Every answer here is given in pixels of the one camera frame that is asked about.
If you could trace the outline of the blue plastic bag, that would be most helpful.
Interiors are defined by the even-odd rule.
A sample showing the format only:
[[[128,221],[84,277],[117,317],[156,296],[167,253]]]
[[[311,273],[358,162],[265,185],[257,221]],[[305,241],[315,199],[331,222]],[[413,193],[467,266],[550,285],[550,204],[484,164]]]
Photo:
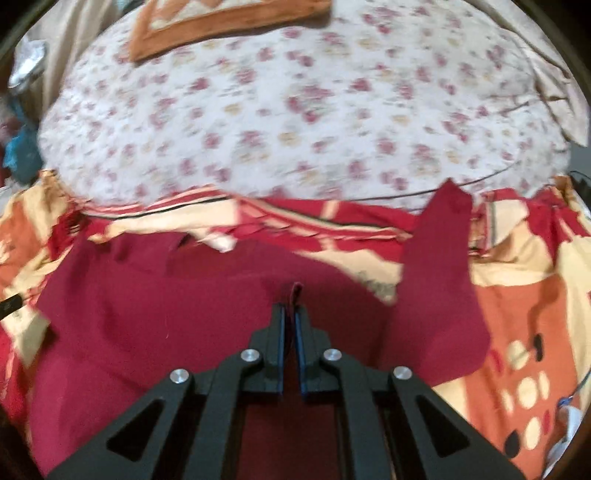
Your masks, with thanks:
[[[22,126],[15,137],[7,144],[3,166],[11,176],[21,184],[34,182],[43,167],[43,161],[37,145],[36,131]]]

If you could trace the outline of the dark red garment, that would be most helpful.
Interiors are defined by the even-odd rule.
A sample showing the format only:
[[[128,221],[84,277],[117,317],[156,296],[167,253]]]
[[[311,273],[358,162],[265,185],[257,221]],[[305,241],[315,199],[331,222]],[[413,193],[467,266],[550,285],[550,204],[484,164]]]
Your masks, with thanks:
[[[406,365],[432,386],[480,368],[491,343],[469,273],[472,199],[444,184],[419,215],[353,202],[208,201],[221,245],[179,211],[87,219],[37,303],[49,331],[29,414],[53,470],[170,371],[206,371],[245,347],[276,303],[367,366]]]

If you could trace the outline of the beige curtain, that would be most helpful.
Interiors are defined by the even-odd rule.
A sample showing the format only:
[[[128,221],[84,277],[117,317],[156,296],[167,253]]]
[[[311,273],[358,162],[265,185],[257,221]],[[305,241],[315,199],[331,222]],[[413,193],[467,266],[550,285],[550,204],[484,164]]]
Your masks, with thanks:
[[[112,0],[60,0],[29,29],[30,40],[47,43],[45,71],[30,90],[37,118],[56,100],[65,75],[83,51],[119,16]]]

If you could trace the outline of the white floral quilt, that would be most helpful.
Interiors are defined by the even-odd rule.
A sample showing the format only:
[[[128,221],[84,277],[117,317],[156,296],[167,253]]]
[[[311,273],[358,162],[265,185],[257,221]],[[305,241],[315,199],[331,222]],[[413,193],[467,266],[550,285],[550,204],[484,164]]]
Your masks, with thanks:
[[[447,180],[529,196],[569,164],[525,53],[470,1],[338,1],[318,26],[139,64],[136,18],[86,49],[39,132],[46,166],[98,204],[214,184],[420,210]]]

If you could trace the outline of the brown diamond pattern cushion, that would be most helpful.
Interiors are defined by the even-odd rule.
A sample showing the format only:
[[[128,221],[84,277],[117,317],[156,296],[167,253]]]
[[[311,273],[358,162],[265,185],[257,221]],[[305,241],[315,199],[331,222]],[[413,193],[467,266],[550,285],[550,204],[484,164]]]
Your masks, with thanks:
[[[219,35],[273,27],[325,15],[324,0],[147,1],[129,40],[132,62]]]

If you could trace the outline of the orange red patterned blanket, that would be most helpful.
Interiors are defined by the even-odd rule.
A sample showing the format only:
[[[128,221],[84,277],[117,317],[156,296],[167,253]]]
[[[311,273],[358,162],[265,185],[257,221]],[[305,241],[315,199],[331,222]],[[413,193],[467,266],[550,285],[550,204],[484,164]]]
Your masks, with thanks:
[[[1,405],[32,454],[33,384],[49,331],[37,303],[87,219],[112,228],[148,213],[178,210],[178,223],[198,240],[221,245],[211,220],[190,222],[188,207],[256,199],[211,187],[142,207],[95,207],[71,197],[50,173],[15,194],[1,216],[1,295],[23,304],[1,322]],[[472,199],[469,273],[491,343],[476,371],[432,386],[529,479],[539,479],[564,431],[561,400],[590,405],[590,223],[567,181],[525,199],[510,189]]]

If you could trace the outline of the beige crumpled sheet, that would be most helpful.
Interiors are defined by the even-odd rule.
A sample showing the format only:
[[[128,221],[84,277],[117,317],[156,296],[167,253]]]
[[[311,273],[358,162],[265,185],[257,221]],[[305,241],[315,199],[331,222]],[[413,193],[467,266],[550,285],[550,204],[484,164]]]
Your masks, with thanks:
[[[513,1],[470,1],[487,14],[525,53],[536,75],[539,90],[564,136],[582,147],[589,145],[590,113],[580,82],[556,48],[556,42]]]

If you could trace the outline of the silver foil bag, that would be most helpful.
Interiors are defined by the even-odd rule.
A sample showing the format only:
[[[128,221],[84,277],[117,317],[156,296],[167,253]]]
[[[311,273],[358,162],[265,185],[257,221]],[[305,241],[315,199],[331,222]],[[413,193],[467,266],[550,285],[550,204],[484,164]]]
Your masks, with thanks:
[[[25,92],[45,71],[48,44],[45,40],[24,37],[16,47],[14,65],[8,80],[12,95]]]

